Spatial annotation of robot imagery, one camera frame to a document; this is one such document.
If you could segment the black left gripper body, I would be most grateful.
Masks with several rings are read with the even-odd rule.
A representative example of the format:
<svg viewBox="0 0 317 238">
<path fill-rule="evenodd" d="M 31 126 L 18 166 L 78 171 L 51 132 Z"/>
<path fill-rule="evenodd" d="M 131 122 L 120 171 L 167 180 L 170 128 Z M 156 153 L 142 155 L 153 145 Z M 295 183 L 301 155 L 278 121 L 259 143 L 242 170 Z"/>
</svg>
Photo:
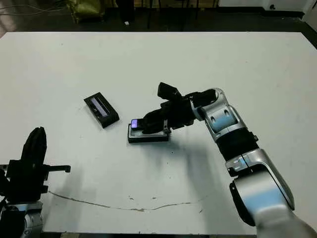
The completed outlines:
<svg viewBox="0 0 317 238">
<path fill-rule="evenodd" d="M 6 177 L 9 179 L 6 198 L 9 202 L 36 202 L 41 194 L 47 193 L 48 186 L 44 181 L 50 172 L 64 171 L 69 173 L 70 165 L 50 166 L 22 160 L 11 160 Z"/>
</svg>

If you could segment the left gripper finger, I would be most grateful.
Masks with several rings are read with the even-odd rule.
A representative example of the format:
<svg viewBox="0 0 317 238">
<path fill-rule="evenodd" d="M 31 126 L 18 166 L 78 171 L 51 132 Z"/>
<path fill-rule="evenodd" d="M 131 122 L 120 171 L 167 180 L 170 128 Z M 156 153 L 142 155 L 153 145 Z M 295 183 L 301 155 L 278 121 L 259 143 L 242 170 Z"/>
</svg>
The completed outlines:
<svg viewBox="0 0 317 238">
<path fill-rule="evenodd" d="M 38 138 L 37 138 L 37 164 L 41 165 L 44 162 L 47 150 L 47 136 L 45 129 L 43 127 L 39 128 Z"/>
<path fill-rule="evenodd" d="M 40 133 L 40 128 L 37 127 L 31 131 L 29 134 L 22 150 L 21 161 L 33 162 L 38 164 L 38 136 Z"/>
</svg>

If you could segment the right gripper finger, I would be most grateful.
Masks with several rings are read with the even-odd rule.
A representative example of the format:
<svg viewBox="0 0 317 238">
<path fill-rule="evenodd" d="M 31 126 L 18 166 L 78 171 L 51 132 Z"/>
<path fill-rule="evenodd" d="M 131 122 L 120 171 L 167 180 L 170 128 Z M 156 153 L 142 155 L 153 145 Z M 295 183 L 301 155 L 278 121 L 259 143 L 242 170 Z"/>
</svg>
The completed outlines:
<svg viewBox="0 0 317 238">
<path fill-rule="evenodd" d="M 145 122 L 157 122 L 157 121 L 163 121 L 164 120 L 164 113 L 163 113 L 163 109 L 156 109 L 154 111 L 151 111 L 149 113 L 147 113 L 144 117 L 143 117 Z"/>
<path fill-rule="evenodd" d="M 158 133 L 160 131 L 163 131 L 163 125 L 164 122 L 161 121 L 143 121 L 143 129 L 142 133 L 143 134 L 153 134 L 153 133 Z"/>
</svg>

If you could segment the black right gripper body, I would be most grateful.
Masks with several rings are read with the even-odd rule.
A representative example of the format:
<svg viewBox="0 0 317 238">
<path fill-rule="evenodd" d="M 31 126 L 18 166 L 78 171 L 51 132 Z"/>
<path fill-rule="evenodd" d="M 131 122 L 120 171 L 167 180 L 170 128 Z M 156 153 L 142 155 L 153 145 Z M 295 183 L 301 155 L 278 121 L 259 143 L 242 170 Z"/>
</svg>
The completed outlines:
<svg viewBox="0 0 317 238">
<path fill-rule="evenodd" d="M 196 119 L 189 98 L 161 103 L 163 120 L 167 121 L 168 129 L 179 129 L 191 126 Z"/>
</svg>

